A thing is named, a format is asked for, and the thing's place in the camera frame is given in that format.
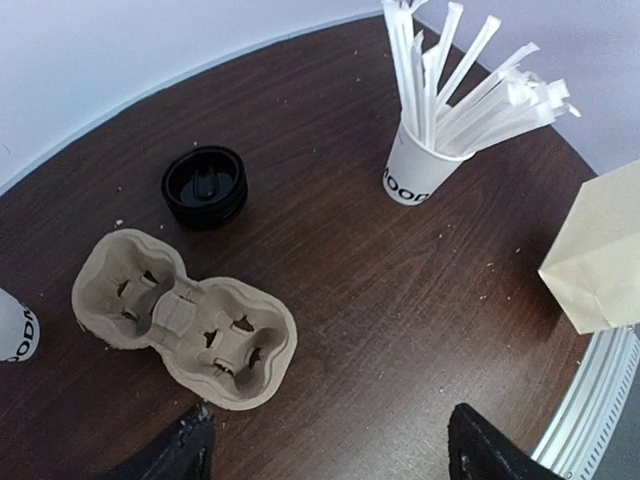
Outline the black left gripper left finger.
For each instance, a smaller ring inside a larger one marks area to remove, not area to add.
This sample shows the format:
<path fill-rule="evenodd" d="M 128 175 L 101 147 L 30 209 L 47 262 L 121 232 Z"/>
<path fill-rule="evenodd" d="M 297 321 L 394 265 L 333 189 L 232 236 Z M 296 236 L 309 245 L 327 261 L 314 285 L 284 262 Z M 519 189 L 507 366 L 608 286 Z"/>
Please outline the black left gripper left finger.
<path fill-rule="evenodd" d="M 213 412 L 200 402 L 104 478 L 210 479 L 215 435 Z"/>

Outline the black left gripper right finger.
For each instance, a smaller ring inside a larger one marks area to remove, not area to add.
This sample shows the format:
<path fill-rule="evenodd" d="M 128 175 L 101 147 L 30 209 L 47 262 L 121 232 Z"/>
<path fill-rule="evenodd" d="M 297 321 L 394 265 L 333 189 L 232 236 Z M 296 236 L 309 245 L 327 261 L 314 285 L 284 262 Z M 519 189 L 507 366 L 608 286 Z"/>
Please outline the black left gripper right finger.
<path fill-rule="evenodd" d="M 557 480 L 467 403 L 448 424 L 449 477 L 456 480 Z"/>

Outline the brown pulp cup carrier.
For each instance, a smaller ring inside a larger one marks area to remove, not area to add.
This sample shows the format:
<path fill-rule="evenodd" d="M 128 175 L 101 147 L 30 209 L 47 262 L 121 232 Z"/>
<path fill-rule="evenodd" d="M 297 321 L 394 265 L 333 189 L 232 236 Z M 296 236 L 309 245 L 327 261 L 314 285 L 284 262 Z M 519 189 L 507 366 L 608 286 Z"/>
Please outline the brown pulp cup carrier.
<path fill-rule="evenodd" d="M 179 384 L 226 410 L 271 399 L 297 346 L 278 298 L 231 277 L 193 280 L 177 250 L 136 229 L 95 245 L 71 303 L 83 329 L 113 348 L 153 348 Z"/>

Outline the brown paper takeout bag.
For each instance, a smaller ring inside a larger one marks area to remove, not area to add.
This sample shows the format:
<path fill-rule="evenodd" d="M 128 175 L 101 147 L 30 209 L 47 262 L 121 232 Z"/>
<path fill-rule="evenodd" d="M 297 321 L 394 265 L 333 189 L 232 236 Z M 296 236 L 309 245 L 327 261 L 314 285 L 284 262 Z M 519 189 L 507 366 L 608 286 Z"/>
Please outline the brown paper takeout bag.
<path fill-rule="evenodd" d="M 582 184 L 538 270 L 580 334 L 639 322 L 639 163 Z"/>

